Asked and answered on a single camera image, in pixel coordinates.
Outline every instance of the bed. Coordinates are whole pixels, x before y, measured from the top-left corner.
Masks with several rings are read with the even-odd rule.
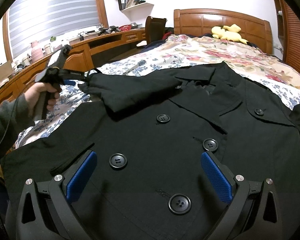
[[[216,25],[237,24],[244,39],[258,48],[231,41],[201,37]],[[281,63],[272,53],[269,22],[246,14],[217,9],[187,9],[174,11],[175,34],[148,52],[136,54],[99,70],[104,74],[143,76],[157,69],[225,61],[243,77],[257,81],[274,93],[290,109],[300,103],[300,74]],[[186,34],[197,36],[190,38]],[[84,94],[78,86],[62,86],[60,100],[47,119],[19,134],[16,148],[52,133],[83,102],[98,100]]]

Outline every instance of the window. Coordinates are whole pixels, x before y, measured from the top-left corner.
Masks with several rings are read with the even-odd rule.
[[[34,40],[46,41],[100,23],[96,0],[16,0],[9,10],[13,58]]]

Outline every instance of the wooden louvered door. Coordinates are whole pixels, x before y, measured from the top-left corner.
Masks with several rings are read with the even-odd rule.
[[[285,32],[283,61],[300,73],[300,21],[284,0],[280,4]]]

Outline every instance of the silver bolt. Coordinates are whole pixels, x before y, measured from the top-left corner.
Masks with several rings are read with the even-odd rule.
[[[272,184],[272,183],[273,183],[273,180],[270,179],[270,178],[267,178],[267,179],[266,179],[266,182],[267,182],[268,184]]]
[[[242,175],[237,175],[235,176],[235,178],[237,179],[237,181],[243,181],[244,177]]]
[[[54,176],[54,180],[55,181],[60,181],[60,180],[62,180],[62,175],[56,175],[56,176]]]
[[[26,180],[26,184],[27,184],[27,185],[30,185],[31,183],[32,183],[32,179],[27,179],[27,180]]]

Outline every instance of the red cloth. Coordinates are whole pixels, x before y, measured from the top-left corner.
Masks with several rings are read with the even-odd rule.
[[[168,32],[165,35],[163,35],[163,40],[165,40],[166,38],[168,38],[170,35],[172,34],[172,32]]]

